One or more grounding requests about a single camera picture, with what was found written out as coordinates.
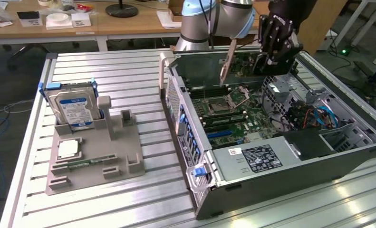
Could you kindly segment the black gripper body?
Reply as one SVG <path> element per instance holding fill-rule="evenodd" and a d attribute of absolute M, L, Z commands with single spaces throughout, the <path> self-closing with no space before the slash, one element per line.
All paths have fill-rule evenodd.
<path fill-rule="evenodd" d="M 259 42 L 269 58 L 291 58 L 303 49 L 298 34 L 315 0 L 273 0 L 269 15 L 259 17 Z"/>

